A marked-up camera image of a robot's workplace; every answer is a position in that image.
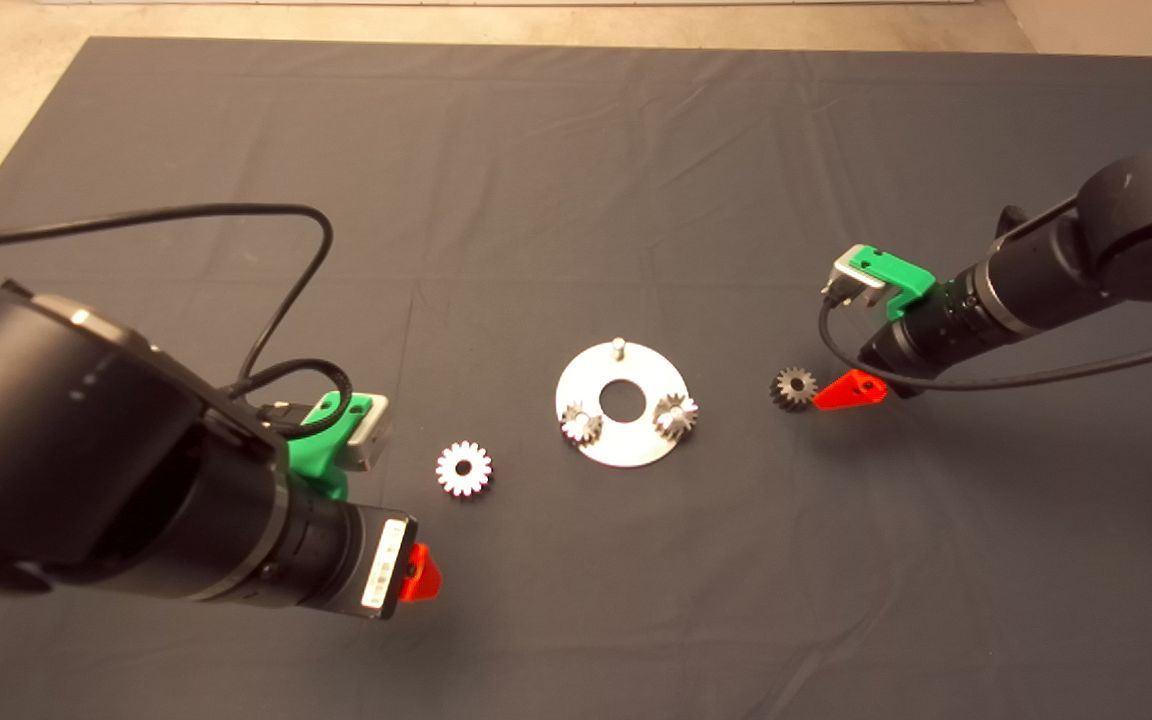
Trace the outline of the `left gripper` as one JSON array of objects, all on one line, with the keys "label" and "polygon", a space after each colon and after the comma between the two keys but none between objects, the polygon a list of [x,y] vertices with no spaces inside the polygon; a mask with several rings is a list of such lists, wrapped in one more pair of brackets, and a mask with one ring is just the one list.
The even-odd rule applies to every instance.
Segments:
[{"label": "left gripper", "polygon": [[442,570],[429,544],[415,543],[419,520],[393,509],[347,503],[348,553],[335,589],[335,611],[353,617],[387,620],[401,602],[434,600]]}]

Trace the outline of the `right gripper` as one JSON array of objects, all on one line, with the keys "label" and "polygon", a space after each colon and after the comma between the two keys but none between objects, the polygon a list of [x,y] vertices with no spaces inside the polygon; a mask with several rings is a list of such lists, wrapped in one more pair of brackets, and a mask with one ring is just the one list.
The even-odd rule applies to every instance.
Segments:
[{"label": "right gripper", "polygon": [[[915,305],[895,323],[882,325],[861,346],[861,363],[882,372],[934,381],[957,363],[958,313],[948,305]],[[836,381],[814,393],[812,404],[823,411],[882,404],[890,387],[882,378],[859,369],[847,370]]]}]

